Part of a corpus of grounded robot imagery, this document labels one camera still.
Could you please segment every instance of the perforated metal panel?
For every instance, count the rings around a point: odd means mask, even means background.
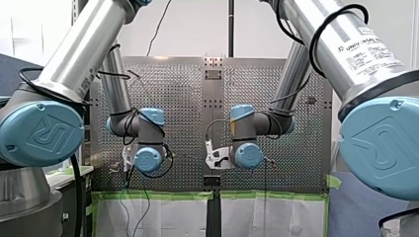
[[[126,70],[140,76],[139,79],[128,81],[132,105],[137,108],[154,107],[164,110],[165,142],[175,154],[174,167],[169,174],[158,180],[146,180],[146,185],[155,190],[202,189],[202,62],[201,58],[164,61],[153,58],[126,58]],[[95,171],[93,185],[95,190],[120,189],[125,180],[121,158],[123,142],[121,138],[106,132],[105,123],[109,114],[100,85],[98,92],[101,128],[101,155],[98,159],[102,164]],[[162,170],[166,170],[169,165],[170,161],[166,161]],[[120,167],[118,172],[112,172],[115,167]],[[134,173],[131,186],[141,189],[142,185],[143,179]]]
[[[172,172],[159,180],[146,180],[155,190],[196,191],[203,189],[203,175],[208,175],[204,163],[204,135],[209,120],[214,119],[218,107],[209,112],[208,93],[223,95],[222,109],[225,118],[237,104],[252,104],[256,110],[266,110],[277,87],[284,60],[226,58],[222,67],[221,82],[205,79],[202,58],[125,58],[126,69],[134,71],[140,79],[128,81],[132,104],[138,108],[157,107],[165,111],[167,137],[165,141],[175,153]],[[314,105],[306,103],[307,97],[316,99]],[[92,89],[92,159],[97,170],[93,179],[95,190],[120,189],[124,184],[122,172],[122,139],[108,135],[105,122],[109,117],[106,101],[100,87]],[[269,159],[276,168],[267,166],[251,173],[239,169],[222,173],[223,190],[268,190],[299,193],[319,193],[326,189],[325,175],[330,160],[331,89],[327,81],[313,77],[304,90],[295,113],[296,129],[291,135],[272,141],[259,138]],[[230,144],[229,128],[214,126],[222,134],[223,145]],[[132,187],[142,188],[142,178],[135,175]]]
[[[284,61],[269,59],[226,59],[224,61],[224,116],[231,107],[251,104],[263,111],[269,106],[282,73]],[[315,98],[310,105],[307,98]],[[320,193],[326,189],[330,160],[331,89],[319,76],[311,76],[295,111],[295,130],[279,140],[259,137],[266,158],[275,164],[264,164],[254,172],[240,169],[224,171],[223,189],[276,190]],[[229,127],[224,127],[229,134]],[[231,144],[229,136],[223,145]]]

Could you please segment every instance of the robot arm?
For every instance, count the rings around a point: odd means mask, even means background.
[[[297,92],[295,88],[304,84],[311,64],[329,80],[342,100],[338,116],[342,122],[340,149],[351,171],[363,183],[388,196],[419,199],[419,184],[415,182],[419,179],[419,101],[385,96],[388,91],[417,81],[419,71],[408,71],[374,31],[350,11],[362,10],[368,18],[360,5],[344,6],[338,0],[266,2],[293,24],[303,43],[293,44],[276,98]],[[232,108],[230,162],[244,169],[258,167],[263,153],[256,136],[292,131],[296,100],[294,96],[280,100],[263,114],[255,112],[251,105]]]
[[[1,159],[17,166],[43,167],[67,159],[78,149],[84,135],[81,102],[104,59],[105,70],[123,72],[118,49],[109,50],[123,24],[149,2],[89,1],[39,78],[22,84],[0,110]],[[105,77],[104,90],[111,111],[110,130],[138,137],[137,155],[143,159],[138,167],[143,172],[158,168],[164,153],[163,112],[141,109],[139,115],[133,114],[121,79]]]
[[[124,74],[118,48],[108,53],[103,69],[106,72]],[[126,80],[121,77],[104,75],[102,86],[111,115],[107,120],[107,131],[123,137],[125,145],[126,136],[137,137],[135,168],[145,174],[158,170],[168,154],[163,146],[163,111],[155,108],[142,108],[139,111],[134,109],[130,104]]]

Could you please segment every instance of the robot logo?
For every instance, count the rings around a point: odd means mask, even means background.
[[[27,144],[59,154],[74,132],[74,127],[52,115],[41,117]]]
[[[386,118],[352,137],[354,148],[378,178],[395,175],[414,167],[414,143],[402,132],[394,118]]]

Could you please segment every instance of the black cord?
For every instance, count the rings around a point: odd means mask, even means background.
[[[148,179],[160,179],[160,178],[164,177],[167,173],[169,173],[169,171],[173,168],[173,162],[175,160],[174,156],[173,156],[173,153],[172,153],[172,151],[170,151],[169,146],[167,144],[163,144],[163,146],[164,146],[164,149],[166,150],[166,158],[171,160],[169,168],[167,168],[167,170],[165,172],[163,172],[163,174],[161,174],[161,175],[150,176],[150,175],[145,174],[143,172],[139,172],[139,173],[141,173],[141,175],[143,175],[144,177],[146,177]]]
[[[161,134],[163,134],[163,137],[166,136],[166,132],[164,132],[163,128],[161,128],[161,126],[159,124],[155,123],[151,118],[149,118],[148,116],[146,116],[142,111],[138,111],[138,113],[143,118],[145,118],[148,122],[150,122],[151,124],[153,124],[153,126],[156,127],[161,132]]]
[[[81,224],[83,219],[83,181],[80,175],[80,169],[77,163],[76,155],[70,157],[71,165],[73,166],[74,171],[74,182],[76,185],[76,225],[74,236],[80,237],[81,233]]]
[[[126,80],[126,81],[130,79],[130,76],[128,76],[126,74],[120,74],[120,73],[98,71],[98,74],[107,75],[107,76],[121,77],[123,80]]]
[[[159,32],[160,27],[161,27],[161,23],[163,22],[164,17],[166,16],[167,9],[169,8],[171,2],[172,2],[172,0],[169,0],[166,4],[166,8],[164,9],[163,15],[161,16],[160,21],[157,24],[156,32],[154,33],[154,36],[151,39],[150,45],[148,46],[148,52],[147,52],[146,56],[150,55],[151,48],[153,47],[154,40],[156,40],[156,38],[157,38],[158,32]]]
[[[120,48],[120,47],[121,47],[121,44],[120,43],[116,43],[116,44],[112,45],[112,47],[109,49],[108,53],[110,53],[110,52],[112,52],[115,49]]]
[[[108,54],[111,53],[112,51],[114,51],[115,49],[120,48],[120,47],[121,47],[121,45],[119,43],[116,43],[116,44],[112,45],[112,47],[108,51]],[[107,76],[120,77],[120,78],[122,78],[123,80],[126,80],[126,81],[130,79],[130,76],[128,76],[126,74],[114,73],[114,72],[106,72],[106,71],[98,71],[98,73],[96,74],[96,77],[98,79],[102,79],[101,77],[99,77],[98,74],[107,75]]]
[[[277,12],[276,12],[276,16],[277,16],[277,22],[278,22],[278,25],[280,26],[280,28],[281,28],[281,30],[284,32],[284,34],[286,34],[289,38],[291,38],[291,39],[293,39],[294,41],[296,41],[296,42],[299,42],[299,43],[301,43],[301,44],[304,44],[304,42],[301,40],[301,39],[298,39],[293,33],[292,33],[292,29],[291,29],[291,27],[290,27],[290,31],[288,31],[285,27],[284,27],[284,25],[283,25],[283,22],[282,22],[282,19],[281,19],[281,3],[282,3],[282,1],[281,0],[279,0],[278,1],[278,5],[277,5]]]
[[[293,96],[296,96],[299,92],[301,92],[302,90],[304,90],[304,88],[307,86],[307,84],[308,84],[308,82],[309,82],[309,80],[310,80],[310,76],[307,78],[307,80],[300,86],[300,87],[298,87],[298,89],[296,89],[293,93],[291,93],[291,94],[289,94],[289,95],[287,95],[287,96],[283,96],[283,97],[280,97],[279,99],[275,99],[275,100],[273,100],[273,101],[271,101],[271,102],[269,102],[269,104],[274,104],[274,103],[276,103],[276,102],[279,102],[279,101],[283,101],[283,100],[285,100],[285,99],[288,99],[288,98],[290,98],[290,97],[293,97]]]
[[[406,216],[406,215],[411,215],[411,214],[419,214],[419,207],[416,207],[416,208],[413,208],[413,209],[409,209],[409,210],[404,210],[404,211],[395,213],[393,215],[386,216],[385,218],[381,219],[378,222],[378,227],[379,228],[382,228],[382,226],[386,222],[388,222],[389,220],[400,218],[400,217],[403,217],[403,216]]]
[[[82,108],[86,108],[86,107],[90,106],[90,104],[88,104],[88,103],[78,103],[78,102],[71,101],[71,100],[69,100],[69,99],[67,99],[63,96],[53,94],[52,92],[50,92],[47,89],[44,89],[43,87],[35,85],[25,75],[26,72],[31,72],[31,71],[43,71],[43,68],[42,67],[25,67],[25,68],[22,68],[18,72],[19,77],[22,79],[23,82],[28,84],[35,92],[39,93],[40,95],[48,97],[48,98],[53,99],[55,101],[59,101],[63,104],[69,104],[69,105],[78,106],[78,107],[82,107]]]
[[[341,8],[339,11],[334,12],[332,14],[330,14],[325,20],[324,22],[320,25],[320,27],[315,31],[311,43],[310,43],[310,47],[308,49],[308,55],[310,58],[310,63],[314,69],[315,72],[317,72],[320,76],[326,78],[326,76],[324,75],[324,73],[320,70],[320,68],[317,66],[315,60],[314,60],[314,50],[317,47],[317,43],[320,40],[320,36],[321,34],[324,32],[324,30],[327,28],[327,26],[329,26],[330,23],[332,23],[336,18],[338,18],[340,15],[343,14],[347,14],[348,10],[350,9],[358,9],[361,12],[363,12],[364,14],[364,22],[365,24],[368,23],[370,16],[368,13],[367,8],[365,8],[364,6],[360,5],[360,4],[349,4],[343,8]]]
[[[126,119],[126,122],[124,123],[123,144],[125,146],[131,145],[135,141],[135,137],[132,137],[129,142],[126,142],[126,137],[129,136],[129,129],[131,128],[133,119],[135,119],[136,115],[138,115],[138,109],[132,108],[132,114],[130,118]]]
[[[212,120],[208,125],[207,125],[207,129],[206,129],[206,140],[210,140],[210,136],[209,136],[209,130],[210,130],[210,127],[212,126],[212,125],[214,125],[216,122],[225,122],[225,123],[230,123],[230,121],[229,120],[227,120],[227,119],[214,119],[214,120]]]
[[[132,237],[135,236],[135,233],[136,233],[136,230],[138,229],[139,223],[141,223],[142,219],[144,219],[145,215],[148,213],[148,210],[151,207],[150,197],[148,196],[147,190],[145,189],[145,185],[143,185],[142,187],[143,187],[145,196],[147,197],[148,205],[147,205],[147,210],[145,211],[145,213],[141,216],[141,218],[139,218],[138,222],[136,222],[135,229],[133,230],[133,233],[132,233]]]

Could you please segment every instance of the blue joint cap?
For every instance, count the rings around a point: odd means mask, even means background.
[[[110,134],[110,135],[115,135],[115,133],[112,131],[112,128],[111,128],[111,118],[108,118],[108,119],[106,120],[105,129],[106,129],[106,131],[108,132],[108,134]]]
[[[68,159],[84,139],[83,120],[54,101],[26,103],[0,121],[0,156],[18,166],[45,167]]]
[[[144,147],[136,152],[134,157],[135,168],[143,173],[152,173],[160,168],[163,159],[160,153],[151,147]]]
[[[156,124],[161,126],[164,125],[164,112],[162,110],[155,108],[142,108],[140,111]]]
[[[255,113],[252,105],[238,105],[231,108],[230,119],[239,120]]]
[[[289,126],[289,128],[287,129],[287,131],[284,132],[284,135],[290,134],[295,130],[295,119],[292,117],[291,118],[291,124]]]
[[[419,199],[419,100],[383,97],[344,119],[340,151],[352,173],[393,198]]]
[[[237,148],[234,159],[240,168],[253,170],[258,168],[262,163],[263,153],[258,145],[245,143]]]

